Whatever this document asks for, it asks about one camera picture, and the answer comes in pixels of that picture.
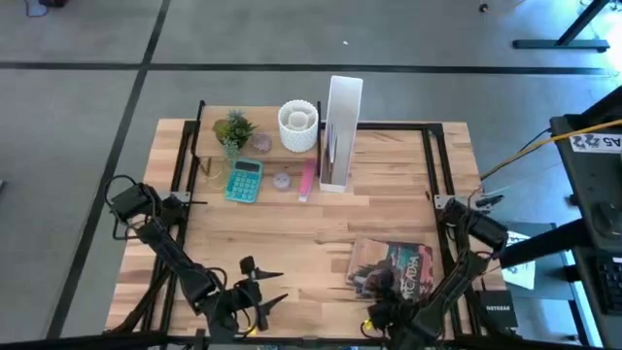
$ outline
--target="white pot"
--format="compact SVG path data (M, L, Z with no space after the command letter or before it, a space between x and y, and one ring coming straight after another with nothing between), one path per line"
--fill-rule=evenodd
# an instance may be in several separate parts
M319 116L315 106L294 100L281 107L279 115L281 143L292 152L309 151L318 140Z

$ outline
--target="pink highlighter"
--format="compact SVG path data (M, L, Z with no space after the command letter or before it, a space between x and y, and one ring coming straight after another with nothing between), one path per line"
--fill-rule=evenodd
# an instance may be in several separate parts
M300 188L298 189L298 200L306 202L313 189L313 178L315 178L316 160L307 159L302 167L302 179L300 180Z

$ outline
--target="desk leg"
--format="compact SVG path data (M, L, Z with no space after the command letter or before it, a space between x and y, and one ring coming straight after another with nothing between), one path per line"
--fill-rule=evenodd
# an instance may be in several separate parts
M507 268L531 262L537 258L588 244L589 237L583 219L575 220L506 247L501 254L501 267Z
M514 49L584 49L604 53L609 49L606 40L574 40L609 0L594 0L558 40L514 40Z

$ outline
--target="book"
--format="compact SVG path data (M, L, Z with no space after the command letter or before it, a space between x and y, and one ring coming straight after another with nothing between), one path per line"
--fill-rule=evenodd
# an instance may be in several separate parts
M434 288L431 247L357 239L346 283L355 287L358 298L373 298L383 270L393 273L392 289L404 298L417 301L429 295Z

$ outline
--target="white paper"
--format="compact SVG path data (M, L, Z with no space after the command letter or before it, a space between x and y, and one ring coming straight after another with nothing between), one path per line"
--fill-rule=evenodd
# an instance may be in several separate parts
M525 234L508 231L507 245L510 246L529 238L530 236ZM526 262L509 268L504 268L501 273L505 282L527 288L528 290L533 290L534 282L536 280L536 262Z
M570 138L572 150L580 153L622 152L622 134L578 134Z

